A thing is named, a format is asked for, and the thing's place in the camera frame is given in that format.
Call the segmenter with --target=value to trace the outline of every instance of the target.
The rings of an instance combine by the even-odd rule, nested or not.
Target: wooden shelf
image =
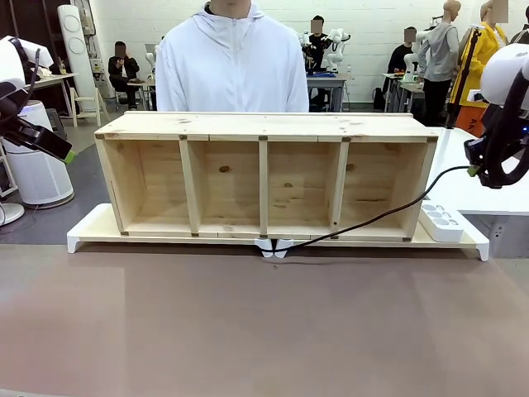
[[[96,137],[121,233],[203,239],[307,240],[365,222],[424,190],[436,145],[402,115],[134,112]],[[419,208],[338,239],[406,241]]]

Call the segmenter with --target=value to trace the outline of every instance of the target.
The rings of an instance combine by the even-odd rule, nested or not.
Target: desk
[[[398,93],[398,81],[401,80],[402,76],[396,76],[393,73],[382,73],[382,75],[389,79],[388,91],[386,92],[386,106],[384,112],[394,112],[393,106],[397,99]]]
[[[156,87],[156,80],[147,79],[143,83],[127,83],[132,87],[138,87],[140,89],[140,97],[145,110],[150,110],[150,99],[145,95],[145,89],[150,92],[150,88]]]
[[[474,136],[455,128],[441,130],[428,185],[440,172],[457,165],[469,164],[463,144]],[[504,163],[511,170],[518,160],[512,158]],[[501,237],[511,216],[529,216],[529,175],[512,186],[500,190],[485,188],[479,178],[470,178],[464,170],[450,172],[443,176],[436,187],[428,194],[430,200],[443,203],[464,215],[491,215],[493,224],[489,230],[491,256],[501,241]]]
[[[407,112],[412,111],[413,100],[416,98],[424,98],[424,91],[422,90],[422,85],[417,83],[403,83],[398,82],[400,88],[400,99],[398,103],[398,112],[404,113],[406,107],[406,99],[409,94],[410,102],[407,106]]]
[[[47,79],[41,79],[40,81],[35,82],[35,86],[33,89],[41,89],[46,87],[51,87],[52,85],[60,85],[63,89],[63,95],[64,95],[64,101],[66,102],[66,108],[68,109],[68,115],[69,117],[72,117],[72,107],[69,104],[69,96],[68,91],[69,89],[66,89],[66,79],[69,79],[70,77],[77,76],[79,73],[68,73],[68,74],[57,74],[53,75]],[[24,89],[27,91],[30,89],[30,85],[26,84],[24,86]]]
[[[310,93],[313,88],[330,89],[331,112],[341,112],[347,80],[351,80],[348,74],[337,74],[336,77],[307,76],[308,92]]]

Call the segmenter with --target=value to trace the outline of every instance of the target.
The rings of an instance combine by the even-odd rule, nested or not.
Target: black pants
[[[446,95],[450,89],[450,82],[430,81],[424,79],[424,97],[427,104],[427,112],[424,117],[424,124],[427,127],[436,127],[439,119],[439,113],[442,112],[446,102]]]
[[[129,105],[129,109],[136,109],[136,91],[138,88],[126,85],[126,83],[121,80],[111,79],[110,82],[118,93],[126,93],[126,102]]]

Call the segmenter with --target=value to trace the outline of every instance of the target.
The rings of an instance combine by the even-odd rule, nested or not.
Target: white brick wall
[[[145,78],[150,66],[145,43],[160,41],[172,27],[192,16],[205,0],[90,0],[98,29],[102,57],[107,62],[114,42],[127,43]],[[423,29],[432,16],[442,14],[444,0],[256,0],[271,17],[297,31],[310,30],[316,14],[325,17],[324,31],[343,27],[353,35],[345,50],[344,69],[351,65],[354,81],[348,84],[351,102],[371,102],[373,89],[383,83],[389,56],[401,44],[408,26]],[[455,22],[460,37],[470,23],[479,22],[481,0],[461,0]],[[502,24],[511,38],[522,29],[529,2],[510,0],[509,23]]]

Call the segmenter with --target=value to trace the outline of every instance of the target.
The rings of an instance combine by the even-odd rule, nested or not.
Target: white stool
[[[95,117],[98,121],[98,127],[100,127],[101,126],[101,109],[103,113],[105,113],[107,120],[110,121],[110,116],[108,116],[107,107],[105,106],[105,102],[103,101],[101,93],[99,92],[99,88],[96,88],[93,97],[80,97],[77,95],[77,91],[75,91],[75,88],[69,89],[69,95],[70,95],[70,102],[71,102],[72,113],[73,113],[73,118],[74,118],[74,127],[77,126],[78,118],[90,118],[90,117]],[[83,101],[94,101],[95,111],[86,112],[83,109]],[[76,114],[75,112],[76,102],[79,102],[79,109],[81,111],[79,114]]]

